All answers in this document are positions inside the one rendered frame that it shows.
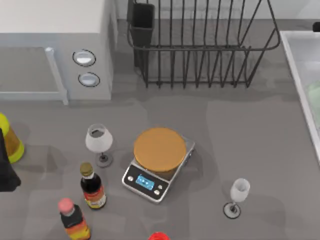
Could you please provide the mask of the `kitchen scale with wooden plate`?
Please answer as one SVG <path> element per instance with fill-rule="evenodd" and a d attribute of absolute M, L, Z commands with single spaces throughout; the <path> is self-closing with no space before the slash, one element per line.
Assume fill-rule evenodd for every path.
<path fill-rule="evenodd" d="M 192 156 L 195 146 L 194 140 L 167 127 L 143 131 L 133 144 L 133 159 L 122 177 L 123 186 L 159 204 Z"/>

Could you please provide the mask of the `white sink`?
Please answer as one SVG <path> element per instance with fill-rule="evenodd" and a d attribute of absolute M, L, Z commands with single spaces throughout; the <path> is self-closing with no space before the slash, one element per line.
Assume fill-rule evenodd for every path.
<path fill-rule="evenodd" d="M 320 32 L 280 32 L 286 59 L 320 165 Z"/>

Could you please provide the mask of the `red round object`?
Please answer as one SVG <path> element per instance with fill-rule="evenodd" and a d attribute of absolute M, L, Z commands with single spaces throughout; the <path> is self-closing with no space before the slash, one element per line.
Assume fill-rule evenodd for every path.
<path fill-rule="evenodd" d="M 171 240 L 170 237 L 161 231 L 152 233 L 147 240 Z"/>

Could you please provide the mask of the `dark bottle with gold cap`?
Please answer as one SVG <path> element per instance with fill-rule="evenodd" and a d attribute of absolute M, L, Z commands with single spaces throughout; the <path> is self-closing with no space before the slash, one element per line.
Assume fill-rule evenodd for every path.
<path fill-rule="evenodd" d="M 80 165 L 80 186 L 86 204 L 93 210 L 101 209 L 107 203 L 107 196 L 100 176 L 89 162 Z"/>

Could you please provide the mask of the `black cutlery holder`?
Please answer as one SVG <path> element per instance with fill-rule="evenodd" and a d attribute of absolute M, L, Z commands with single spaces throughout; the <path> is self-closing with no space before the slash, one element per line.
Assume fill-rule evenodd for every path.
<path fill-rule="evenodd" d="M 128 0 L 127 22 L 132 39 L 134 66 L 143 69 L 145 51 L 151 45 L 155 22 L 155 6 Z"/>

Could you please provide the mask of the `microwave oven door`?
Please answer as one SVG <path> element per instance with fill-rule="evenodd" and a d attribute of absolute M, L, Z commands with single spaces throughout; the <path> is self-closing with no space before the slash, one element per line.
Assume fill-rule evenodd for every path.
<path fill-rule="evenodd" d="M 52 47 L 0 46 L 0 101 L 61 101 L 68 90 Z"/>

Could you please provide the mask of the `yellow bottle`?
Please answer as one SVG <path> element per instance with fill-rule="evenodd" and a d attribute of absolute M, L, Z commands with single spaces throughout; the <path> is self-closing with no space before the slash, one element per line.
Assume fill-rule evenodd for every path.
<path fill-rule="evenodd" d="M 9 162 L 14 164 L 18 162 L 24 155 L 25 146 L 17 137 L 8 118 L 0 112 L 0 128 L 3 133 L 5 149 L 8 155 Z"/>

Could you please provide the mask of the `wide white wine glass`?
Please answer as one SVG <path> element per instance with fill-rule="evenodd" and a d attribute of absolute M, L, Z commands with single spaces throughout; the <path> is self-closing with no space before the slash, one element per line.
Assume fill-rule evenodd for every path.
<path fill-rule="evenodd" d="M 113 140 L 112 134 L 103 124 L 95 123 L 88 128 L 85 145 L 90 152 L 96 154 L 95 162 L 98 167 L 107 168 L 113 162 L 113 157 L 108 153 Z"/>

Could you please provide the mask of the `pale microwave oven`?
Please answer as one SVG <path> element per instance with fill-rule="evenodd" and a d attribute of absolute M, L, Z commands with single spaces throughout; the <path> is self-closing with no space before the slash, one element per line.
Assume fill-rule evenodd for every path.
<path fill-rule="evenodd" d="M 112 98 L 117 41 L 115 0 L 0 0 L 0 47 L 54 48 L 69 102 Z M 82 49 L 94 53 L 94 65 L 73 61 Z M 79 83 L 87 72 L 99 76 L 98 86 Z"/>

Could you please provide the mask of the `round microwave knob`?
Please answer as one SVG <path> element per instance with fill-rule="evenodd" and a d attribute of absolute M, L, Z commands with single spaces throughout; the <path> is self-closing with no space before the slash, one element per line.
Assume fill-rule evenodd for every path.
<path fill-rule="evenodd" d="M 90 67 L 96 63 L 96 56 L 87 49 L 73 52 L 72 60 L 81 67 Z"/>
<path fill-rule="evenodd" d="M 93 72 L 86 72 L 78 75 L 78 82 L 86 88 L 94 88 L 100 84 L 100 78 Z"/>

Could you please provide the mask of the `dark bottle with pink cap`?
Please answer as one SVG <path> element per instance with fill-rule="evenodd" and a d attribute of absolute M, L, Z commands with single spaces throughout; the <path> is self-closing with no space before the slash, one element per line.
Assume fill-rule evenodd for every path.
<path fill-rule="evenodd" d="M 90 240 L 91 231 L 81 208 L 70 198 L 58 202 L 60 219 L 70 240 Z"/>

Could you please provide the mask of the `narrow white wine glass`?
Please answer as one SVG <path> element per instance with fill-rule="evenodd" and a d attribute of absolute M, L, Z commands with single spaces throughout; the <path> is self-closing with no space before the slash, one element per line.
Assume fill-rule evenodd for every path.
<path fill-rule="evenodd" d="M 228 219 L 235 220 L 241 215 L 242 211 L 239 203 L 246 200 L 250 188 L 251 185 L 245 178 L 238 178 L 234 181 L 230 189 L 231 201 L 223 206 L 223 213 Z"/>

